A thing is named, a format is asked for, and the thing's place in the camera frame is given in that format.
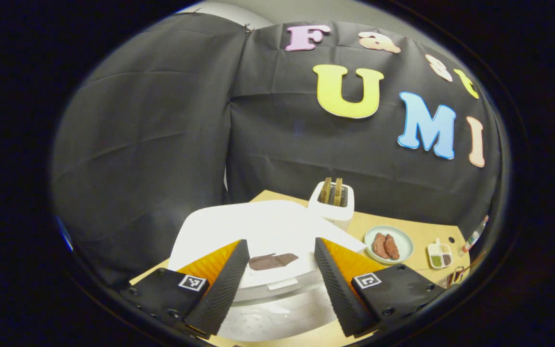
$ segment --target plate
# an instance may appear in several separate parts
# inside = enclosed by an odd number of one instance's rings
[[[399,250],[399,259],[382,259],[374,253],[374,251],[372,250],[372,244],[374,243],[374,239],[376,238],[377,233],[382,233],[384,235],[388,234],[394,238],[395,245]],[[412,239],[410,239],[410,237],[408,237],[405,232],[399,230],[398,228],[390,226],[373,227],[365,234],[364,242],[366,245],[366,250],[368,251],[370,257],[372,257],[372,259],[374,259],[375,261],[381,262],[383,264],[393,265],[399,264],[400,262],[405,262],[408,258],[410,258],[412,252],[414,252],[414,243],[412,242]]]

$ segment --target sausage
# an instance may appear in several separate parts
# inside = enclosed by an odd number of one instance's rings
[[[372,250],[374,254],[378,255],[382,259],[389,259],[388,253],[385,251],[385,235],[377,233],[372,244]]]
[[[391,257],[391,259],[393,260],[399,259],[399,251],[395,244],[395,240],[391,235],[387,234],[387,237],[385,237],[384,246],[385,246],[385,251],[387,251],[387,254]]]

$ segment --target letter cutout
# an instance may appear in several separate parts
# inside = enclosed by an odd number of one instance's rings
[[[403,147],[418,148],[417,129],[419,129],[425,151],[429,151],[438,138],[434,153],[448,160],[453,159],[455,157],[453,151],[455,111],[448,106],[440,105],[432,118],[425,102],[417,94],[401,92],[399,97],[406,103],[406,124],[404,134],[398,137],[397,142]]]
[[[363,33],[359,33],[359,44],[365,48],[369,49],[384,49],[387,52],[391,53],[399,53],[401,49],[391,41],[389,37],[386,37],[383,34],[373,33],[370,31],[363,31]]]
[[[474,89],[472,89],[472,81],[468,77],[466,77],[464,72],[456,68],[454,68],[453,71],[460,76],[460,79],[462,79],[462,83],[464,83],[466,90],[468,90],[468,92],[471,93],[471,95],[474,96],[475,99],[478,99],[478,94],[474,91]]]
[[[480,121],[478,121],[478,119],[472,117],[466,117],[466,120],[471,126],[472,134],[472,151],[468,156],[468,159],[471,161],[472,165],[475,165],[476,167],[484,167],[485,158],[483,158],[483,136],[481,135],[483,132],[483,125]]]
[[[441,61],[432,57],[429,54],[426,54],[425,58],[427,59],[427,61],[430,62],[430,66],[432,70],[434,70],[434,72],[438,76],[442,77],[443,79],[446,79],[449,82],[453,82],[453,77],[451,76],[451,73],[447,71],[447,67],[445,66],[445,64],[443,64]]]
[[[317,98],[320,106],[327,112],[340,117],[365,118],[378,110],[380,87],[384,79],[382,73],[367,68],[357,68],[357,75],[363,77],[363,99],[350,103],[342,97],[342,76],[348,69],[339,65],[317,65],[313,68],[318,74]]]
[[[286,51],[309,51],[315,48],[315,44],[310,43],[310,39],[314,42],[322,41],[322,35],[329,33],[329,26],[299,26],[290,27],[286,30],[291,32],[291,44],[286,46]]]

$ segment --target green powder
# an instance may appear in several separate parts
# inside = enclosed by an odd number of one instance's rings
[[[434,266],[436,267],[442,266],[439,255],[432,255],[432,264],[434,264]]]

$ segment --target wooden table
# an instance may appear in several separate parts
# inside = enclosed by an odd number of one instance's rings
[[[291,196],[275,193],[268,190],[260,193],[258,196],[256,196],[256,198],[253,198],[251,202],[265,200],[290,200],[297,202],[304,207],[308,206],[308,202],[306,200],[293,198]],[[456,226],[442,226],[439,224],[410,222],[408,220],[381,217],[378,215],[359,213],[355,211],[353,219],[348,226],[347,232],[353,237],[357,238],[357,240],[361,240],[361,242],[363,242],[363,237],[365,236],[365,233],[374,226],[392,226],[408,234],[410,239],[412,239],[412,242],[414,242],[414,252],[412,253],[412,256],[408,258],[408,260],[403,262],[403,264],[416,270],[417,272],[419,272],[419,274],[425,276],[427,279],[434,283],[437,283],[440,279],[455,271],[456,267],[467,267],[470,265],[470,255],[468,253],[466,253],[463,257],[458,256],[458,251],[465,244],[465,240],[462,236],[462,233],[460,232],[460,229],[458,229],[458,227]],[[454,243],[449,242],[449,237],[452,237],[454,239]],[[445,243],[451,248],[451,252],[453,253],[454,258],[453,264],[450,267],[440,270],[431,268],[427,259],[427,251],[425,250],[428,244],[436,241],[436,238],[440,239],[441,243]],[[132,285],[136,284],[138,281],[145,278],[145,276],[154,272],[157,268],[160,267],[167,268],[168,259],[154,266],[144,274],[139,275],[135,279],[131,280],[130,283]],[[466,277],[468,274],[469,270],[464,273],[464,277]],[[289,338],[284,338],[282,340],[240,342],[220,336],[211,336],[207,341],[218,347],[233,347],[234,345],[239,345],[241,347],[288,347],[312,345],[322,345],[324,347],[342,347],[355,341],[363,340],[364,338],[367,338],[369,336],[372,336],[372,334],[362,336],[361,338],[353,338],[352,336],[347,338],[342,333],[342,328],[340,327],[338,321],[334,320],[331,321],[331,323],[323,325],[322,327],[319,327],[317,329],[310,330],[303,334],[298,334]]]

